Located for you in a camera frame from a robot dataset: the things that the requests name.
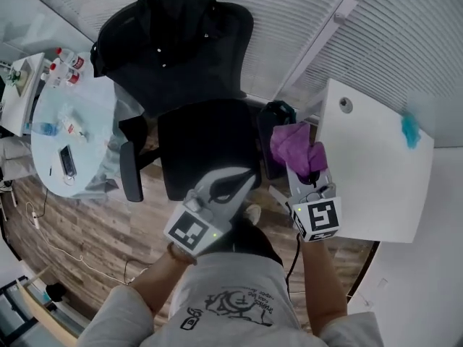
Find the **light wooden rack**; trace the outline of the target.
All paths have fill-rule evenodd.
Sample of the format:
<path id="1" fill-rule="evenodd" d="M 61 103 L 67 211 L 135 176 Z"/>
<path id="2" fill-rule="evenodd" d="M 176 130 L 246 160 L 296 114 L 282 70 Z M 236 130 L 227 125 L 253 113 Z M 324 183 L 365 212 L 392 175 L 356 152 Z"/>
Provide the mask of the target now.
<path id="1" fill-rule="evenodd" d="M 29 279 L 24 285 L 22 285 L 19 280 L 16 280 L 17 287 L 33 317 L 65 347 L 76 347 L 78 339 L 77 334 L 73 333 L 66 325 L 58 321 L 52 313 L 28 290 L 28 287 L 39 279 L 48 269 L 49 266 L 45 267 L 37 275 Z"/>

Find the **black jacket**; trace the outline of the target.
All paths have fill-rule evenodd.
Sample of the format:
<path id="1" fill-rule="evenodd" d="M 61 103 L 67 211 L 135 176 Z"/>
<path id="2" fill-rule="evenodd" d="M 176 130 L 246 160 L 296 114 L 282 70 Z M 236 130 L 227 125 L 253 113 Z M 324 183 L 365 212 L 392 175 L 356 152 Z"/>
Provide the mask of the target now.
<path id="1" fill-rule="evenodd" d="M 113 80 L 156 117 L 226 89 L 225 36 L 216 0 L 137 0 L 103 25 L 90 61 L 95 77 Z"/>

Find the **round light-blue table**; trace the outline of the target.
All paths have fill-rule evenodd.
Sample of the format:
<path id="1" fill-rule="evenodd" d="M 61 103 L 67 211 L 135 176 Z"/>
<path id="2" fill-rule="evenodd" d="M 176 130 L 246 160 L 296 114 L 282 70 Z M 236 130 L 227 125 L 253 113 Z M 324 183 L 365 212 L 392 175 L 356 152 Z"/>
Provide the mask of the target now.
<path id="1" fill-rule="evenodd" d="M 33 122 L 59 123 L 58 112 L 64 104 L 75 107 L 88 131 L 88 141 L 65 134 L 55 137 L 31 132 L 31 150 L 38 177 L 55 195 L 66 198 L 96 198 L 117 187 L 119 151 L 124 137 L 117 127 L 117 99 L 114 83 L 107 77 L 93 76 L 88 67 L 75 85 L 44 86 L 33 112 Z M 59 151 L 69 145 L 77 171 L 64 175 Z M 53 166 L 52 175 L 49 168 Z"/>

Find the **person's right forearm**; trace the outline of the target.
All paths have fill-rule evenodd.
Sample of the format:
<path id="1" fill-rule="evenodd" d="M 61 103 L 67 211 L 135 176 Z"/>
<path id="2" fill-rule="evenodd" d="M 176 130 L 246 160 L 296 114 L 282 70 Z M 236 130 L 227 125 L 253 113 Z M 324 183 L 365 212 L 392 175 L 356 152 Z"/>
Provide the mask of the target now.
<path id="1" fill-rule="evenodd" d="M 319 336 L 330 322 L 347 316 L 347 297 L 323 241 L 301 245 L 305 303 L 310 327 Z"/>

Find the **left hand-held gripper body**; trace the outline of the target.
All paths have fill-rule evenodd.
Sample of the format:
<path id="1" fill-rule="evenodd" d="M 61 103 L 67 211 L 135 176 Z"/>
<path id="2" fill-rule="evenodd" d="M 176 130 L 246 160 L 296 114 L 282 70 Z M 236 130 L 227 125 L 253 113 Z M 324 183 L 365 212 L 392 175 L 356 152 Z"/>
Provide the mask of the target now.
<path id="1" fill-rule="evenodd" d="M 163 233 L 184 252 L 197 257 L 231 230 L 233 216 L 230 203 L 210 201 L 191 190 L 175 207 Z"/>

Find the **person's left forearm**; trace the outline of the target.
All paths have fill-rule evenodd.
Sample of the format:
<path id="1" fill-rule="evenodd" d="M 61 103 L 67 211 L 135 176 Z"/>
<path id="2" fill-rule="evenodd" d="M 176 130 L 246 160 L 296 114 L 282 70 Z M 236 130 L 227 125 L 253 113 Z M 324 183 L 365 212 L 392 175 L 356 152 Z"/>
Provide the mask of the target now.
<path id="1" fill-rule="evenodd" d="M 196 259 L 170 243 L 166 251 L 129 287 L 136 290 L 155 317 L 163 308 L 185 270 L 195 265 Z"/>

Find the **white square table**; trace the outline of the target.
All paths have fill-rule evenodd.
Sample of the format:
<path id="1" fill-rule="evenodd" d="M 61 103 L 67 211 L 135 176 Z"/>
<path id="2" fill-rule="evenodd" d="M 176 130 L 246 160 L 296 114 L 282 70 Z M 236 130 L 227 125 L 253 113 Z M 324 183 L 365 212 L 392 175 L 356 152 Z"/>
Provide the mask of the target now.
<path id="1" fill-rule="evenodd" d="M 339 108 L 343 97 L 353 104 L 349 114 Z M 399 113 L 333 79 L 297 119 L 306 119 L 316 108 L 316 140 L 324 145 L 341 198 L 337 236 L 413 242 L 428 192 L 433 138 L 420 130 L 417 147 L 409 149 Z"/>

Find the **purple cloth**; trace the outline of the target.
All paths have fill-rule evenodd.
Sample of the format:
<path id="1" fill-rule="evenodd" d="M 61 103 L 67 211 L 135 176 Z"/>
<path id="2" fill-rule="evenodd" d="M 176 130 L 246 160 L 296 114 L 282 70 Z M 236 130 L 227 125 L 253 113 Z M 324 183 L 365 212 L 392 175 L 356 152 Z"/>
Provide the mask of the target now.
<path id="1" fill-rule="evenodd" d="M 277 163 L 288 165 L 302 178 L 328 168 L 323 143 L 310 141 L 310 124 L 306 122 L 275 126 L 270 148 Z"/>

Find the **small potted plant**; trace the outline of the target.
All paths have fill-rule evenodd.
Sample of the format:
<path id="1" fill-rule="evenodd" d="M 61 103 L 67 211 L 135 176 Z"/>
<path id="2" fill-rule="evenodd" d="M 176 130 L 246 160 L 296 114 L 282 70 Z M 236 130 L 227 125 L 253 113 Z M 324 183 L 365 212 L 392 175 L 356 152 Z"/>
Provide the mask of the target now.
<path id="1" fill-rule="evenodd" d="M 7 76 L 7 84 L 16 90 L 19 97 L 22 97 L 32 81 L 34 74 L 35 70 L 33 65 L 26 59 L 19 69 L 11 68 Z"/>

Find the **white cabinet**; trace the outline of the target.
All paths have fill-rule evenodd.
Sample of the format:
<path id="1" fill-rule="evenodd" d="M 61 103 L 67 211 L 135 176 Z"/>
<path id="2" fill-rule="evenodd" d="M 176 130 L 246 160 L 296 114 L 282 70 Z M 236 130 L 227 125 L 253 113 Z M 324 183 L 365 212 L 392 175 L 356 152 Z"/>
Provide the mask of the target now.
<path id="1" fill-rule="evenodd" d="M 33 101 L 44 70 L 44 59 L 44 53 L 37 53 L 12 63 L 12 69 L 26 69 L 28 76 L 21 93 L 15 86 L 6 85 L 1 98 L 3 108 L 0 126 L 18 137 L 29 132 L 27 125 L 30 123 Z"/>

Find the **grey printed t-shirt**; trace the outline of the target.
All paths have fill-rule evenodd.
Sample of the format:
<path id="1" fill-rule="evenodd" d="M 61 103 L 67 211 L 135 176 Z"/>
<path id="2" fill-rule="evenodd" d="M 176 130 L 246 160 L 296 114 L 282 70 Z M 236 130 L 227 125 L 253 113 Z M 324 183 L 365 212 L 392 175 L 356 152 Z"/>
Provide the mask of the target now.
<path id="1" fill-rule="evenodd" d="M 77 347 L 383 347 L 372 312 L 351 314 L 319 336 L 302 330 L 283 267 L 266 257 L 207 254 L 182 276 L 159 329 L 140 295 L 114 288 Z"/>

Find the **red label water bottle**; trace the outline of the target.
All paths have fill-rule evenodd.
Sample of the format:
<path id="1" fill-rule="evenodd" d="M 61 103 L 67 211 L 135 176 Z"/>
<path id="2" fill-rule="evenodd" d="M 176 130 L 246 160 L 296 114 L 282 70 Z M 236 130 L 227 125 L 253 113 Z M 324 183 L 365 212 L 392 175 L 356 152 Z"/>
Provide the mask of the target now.
<path id="1" fill-rule="evenodd" d="M 68 67 L 65 63 L 61 61 L 52 62 L 49 67 L 49 70 L 50 72 L 55 72 L 59 74 L 59 76 L 62 78 L 61 83 L 75 85 L 80 79 L 80 74 L 77 70 Z"/>
<path id="2" fill-rule="evenodd" d="M 74 51 L 68 48 L 56 48 L 58 57 L 68 66 L 76 70 L 81 70 L 85 60 L 83 57 L 77 55 Z"/>

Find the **black office chair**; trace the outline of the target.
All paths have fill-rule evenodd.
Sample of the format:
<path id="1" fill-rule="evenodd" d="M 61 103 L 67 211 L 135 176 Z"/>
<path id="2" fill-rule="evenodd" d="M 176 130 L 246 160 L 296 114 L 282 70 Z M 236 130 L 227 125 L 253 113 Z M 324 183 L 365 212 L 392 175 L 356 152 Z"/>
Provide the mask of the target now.
<path id="1" fill-rule="evenodd" d="M 220 76 L 226 89 L 217 99 L 188 103 L 156 117 L 147 115 L 141 106 L 141 115 L 118 123 L 124 143 L 134 143 L 140 179 L 144 167 L 160 160 L 166 193 L 173 201 L 183 200 L 204 175 L 220 168 L 250 168 L 256 174 L 253 188 L 261 182 L 263 155 L 257 114 L 241 88 L 242 65 L 254 19 L 248 9 L 238 4 L 217 1 L 217 5 L 226 35 L 218 45 L 225 61 Z"/>

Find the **clear plastic bottle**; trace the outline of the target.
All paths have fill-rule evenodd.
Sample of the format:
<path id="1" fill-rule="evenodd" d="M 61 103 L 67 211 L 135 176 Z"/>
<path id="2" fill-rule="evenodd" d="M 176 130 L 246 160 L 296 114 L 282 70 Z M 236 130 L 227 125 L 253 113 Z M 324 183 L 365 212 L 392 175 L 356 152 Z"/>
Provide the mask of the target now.
<path id="1" fill-rule="evenodd" d="M 49 87 L 59 87 L 61 85 L 62 78 L 58 73 L 48 72 L 41 75 L 41 79 L 45 82 L 46 86 Z"/>

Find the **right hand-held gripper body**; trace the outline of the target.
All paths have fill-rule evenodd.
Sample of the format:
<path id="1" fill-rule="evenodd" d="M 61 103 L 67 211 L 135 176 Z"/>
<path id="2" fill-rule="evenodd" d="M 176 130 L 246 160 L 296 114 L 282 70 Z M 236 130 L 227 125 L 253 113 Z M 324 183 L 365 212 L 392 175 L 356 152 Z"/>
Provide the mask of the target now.
<path id="1" fill-rule="evenodd" d="M 341 225 L 341 198 L 336 196 L 336 187 L 297 187 L 291 193 L 290 218 L 304 242 L 321 241 L 336 234 Z"/>

